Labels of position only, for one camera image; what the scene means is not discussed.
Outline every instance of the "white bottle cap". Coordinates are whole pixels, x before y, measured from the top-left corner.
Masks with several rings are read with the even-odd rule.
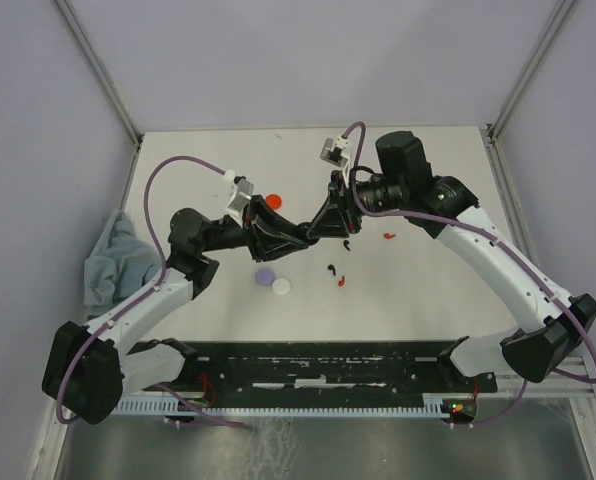
[[[286,278],[277,278],[274,283],[271,284],[271,290],[276,295],[283,296],[291,292],[291,282]]]

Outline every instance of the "red small object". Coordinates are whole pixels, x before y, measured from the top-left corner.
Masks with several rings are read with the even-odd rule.
[[[265,197],[265,201],[272,210],[278,210],[282,206],[282,198],[280,198],[280,195],[276,195],[275,193],[267,195]]]
[[[478,398],[478,378],[474,377],[474,393],[471,395],[471,399],[475,400]]]
[[[200,374],[198,379],[202,380],[204,382],[201,400],[207,399],[207,390],[208,390],[207,387],[211,387],[211,391],[212,391],[213,395],[212,395],[211,401],[209,402],[209,405],[207,405],[207,406],[212,407],[214,405],[214,403],[216,403],[216,398],[218,397],[218,395],[216,394],[216,387],[214,387],[214,384],[209,381],[209,378],[207,377],[206,373]]]

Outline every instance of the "gray wall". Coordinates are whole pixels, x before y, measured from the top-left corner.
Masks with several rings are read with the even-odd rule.
[[[546,271],[596,296],[596,0],[580,2],[502,140]]]
[[[49,0],[0,2],[0,479],[23,478],[55,329],[131,147]]]
[[[73,0],[143,131],[480,125],[555,0]]]

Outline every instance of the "cable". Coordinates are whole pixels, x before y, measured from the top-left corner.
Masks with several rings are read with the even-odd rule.
[[[216,167],[215,165],[212,165],[209,162],[205,162],[204,160],[200,160],[199,158],[190,157],[187,155],[177,155],[175,157],[168,158],[167,160],[160,163],[154,169],[153,172],[151,172],[151,175],[149,175],[149,178],[147,179],[147,184],[145,185],[145,192],[143,195],[143,209],[145,212],[145,221],[147,223],[147,230],[149,230],[149,235],[151,236],[151,240],[153,241],[154,245],[156,246],[156,251],[158,252],[158,257],[160,259],[160,273],[158,274],[158,278],[156,279],[156,282],[152,288],[150,288],[149,290],[146,290],[139,297],[137,297],[136,299],[129,302],[122,309],[120,309],[118,312],[116,312],[116,314],[113,315],[109,319],[108,322],[104,323],[94,333],[92,333],[89,336],[89,338],[85,341],[85,343],[83,343],[82,346],[78,349],[78,351],[76,352],[74,357],[71,359],[71,362],[69,363],[69,366],[67,367],[67,370],[65,371],[62,381],[60,382],[60,387],[58,388],[58,395],[56,395],[56,418],[58,419],[59,423],[68,425],[70,423],[75,422],[76,420],[78,420],[80,418],[78,416],[66,418],[63,414],[63,402],[65,399],[65,391],[67,390],[67,385],[69,384],[69,380],[71,379],[71,376],[73,375],[74,370],[76,369],[76,366],[78,365],[78,362],[85,356],[89,347],[98,339],[98,337],[100,337],[100,335],[102,335],[105,331],[112,328],[112,326],[125,313],[127,313],[129,310],[131,310],[137,304],[139,304],[144,299],[149,297],[149,295],[154,293],[156,291],[154,289],[154,287],[160,286],[162,284],[162,282],[165,281],[165,277],[167,276],[167,261],[165,259],[165,253],[162,249],[162,246],[160,245],[160,242],[158,242],[158,237],[156,236],[156,232],[155,232],[153,224],[151,222],[151,216],[149,214],[149,192],[151,191],[151,185],[154,181],[154,178],[156,178],[156,175],[158,175],[158,173],[163,168],[165,168],[170,163],[177,162],[177,161],[183,161],[183,160],[197,163],[198,165],[202,165],[203,167],[206,167],[209,170],[212,170],[220,175],[225,174],[225,171],[223,169]]]
[[[354,158],[353,168],[358,167],[358,164],[360,163],[360,154],[362,152],[362,146],[365,141],[365,134],[367,131],[367,126],[364,124],[364,122],[354,122],[342,134],[343,138],[348,138],[349,135],[351,134],[351,132],[353,132],[356,128],[360,128],[360,139],[358,141],[358,148],[356,149],[356,155]],[[451,218],[439,217],[437,215],[430,215],[430,214],[422,213],[422,212],[414,212],[411,210],[390,210],[390,211],[386,211],[386,212],[370,212],[369,210],[367,210],[365,208],[365,206],[360,201],[360,198],[358,197],[358,191],[356,188],[356,173],[355,173],[355,171],[351,173],[351,191],[352,191],[352,194],[354,197],[354,201],[355,201],[356,205],[358,206],[359,210],[364,215],[367,215],[369,217],[402,216],[402,217],[406,217],[406,218],[419,218],[421,220],[428,220],[428,221],[432,221],[432,222],[443,223],[445,225],[450,225],[452,227],[462,228],[463,230],[477,233],[478,235],[485,237],[490,242],[497,244],[498,247],[503,252],[505,252],[522,269],[522,271],[525,272],[534,281],[534,283],[536,285],[538,285],[540,290],[542,290],[542,292],[545,293],[548,298],[554,297],[554,292],[529,267],[529,265],[527,265],[527,263],[520,256],[518,256],[516,254],[516,252],[514,252],[505,242],[499,242],[499,239],[495,235],[492,235],[485,229],[476,227],[474,225],[470,225],[468,223],[463,223],[458,220],[453,220]],[[571,324],[574,326],[574,328],[580,335],[580,338],[582,339],[583,343],[586,345],[587,349],[589,350],[591,358],[593,359],[594,365],[596,367],[596,347],[594,346],[591,338],[587,334],[587,331],[581,325],[581,323],[578,321],[578,319],[572,313],[572,311],[569,308],[567,308],[567,306],[565,306],[565,304],[560,299],[554,298],[553,302],[565,314],[567,319],[571,322]],[[573,380],[577,380],[579,382],[596,384],[596,377],[591,378],[589,376],[576,375],[576,374],[567,372],[565,370],[561,370],[559,368],[554,368],[553,371],[555,373],[563,375],[567,378],[571,378]]]
[[[190,427],[224,427],[224,425],[215,422],[181,422],[180,420],[172,420],[165,418],[165,423],[176,428],[190,428]]]
[[[502,420],[505,417],[508,417],[511,413],[513,413],[518,408],[518,405],[520,405],[520,401],[522,400],[522,397],[525,394],[525,390],[527,390],[528,383],[529,382],[527,380],[524,380],[522,382],[522,386],[520,387],[520,391],[518,392],[518,395],[516,396],[514,401],[511,402],[511,405],[509,405],[502,412],[497,413],[496,415],[494,415],[492,417],[485,418],[484,420],[480,420],[478,422],[472,422],[472,423],[466,423],[466,424],[453,423],[453,424],[450,424],[451,428],[474,428],[476,426],[484,427],[485,425],[489,425],[490,423],[494,423],[499,420]]]
[[[163,392],[167,392],[169,395],[174,397],[176,400],[178,400],[180,403],[182,403],[189,410],[191,410],[192,412],[196,412],[198,415],[206,418],[207,420],[209,420],[209,422],[211,422],[211,423],[205,422],[205,423],[195,423],[195,424],[194,423],[185,423],[185,424],[180,424],[181,427],[184,425],[199,427],[199,426],[204,426],[204,425],[215,424],[214,426],[221,425],[224,427],[247,428],[247,425],[245,425],[242,422],[232,422],[229,420],[223,420],[222,418],[214,417],[212,415],[209,415],[208,413],[205,413],[202,410],[202,408],[200,408],[197,405],[194,405],[191,402],[188,402],[183,397],[181,397],[178,393],[174,392],[171,388],[167,387],[166,385],[163,385],[162,383],[157,383],[156,385],[154,385],[154,387],[162,390]]]
[[[209,377],[207,377],[206,373],[202,373],[198,376],[198,380],[202,380],[203,382],[203,387],[202,387],[202,398],[201,400],[203,401],[207,401],[207,391],[209,389],[209,387],[211,387],[211,401],[209,401],[207,403],[207,407],[211,408],[214,406],[214,404],[216,403],[216,400],[218,399],[218,394],[216,393],[216,387],[214,386],[213,383],[211,383],[211,381],[209,381]]]
[[[364,165],[358,165],[357,167],[354,167],[351,170],[349,170],[349,173],[353,173],[353,172],[366,172],[370,175],[376,174],[376,172],[374,172],[371,168],[365,167]]]
[[[474,377],[474,393],[471,394],[471,400],[478,398],[478,377]]]

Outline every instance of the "blue towel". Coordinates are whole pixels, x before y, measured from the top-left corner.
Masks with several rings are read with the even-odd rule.
[[[122,210],[114,210],[85,260],[85,305],[89,318],[108,312],[138,291],[160,270],[156,251],[136,238]]]

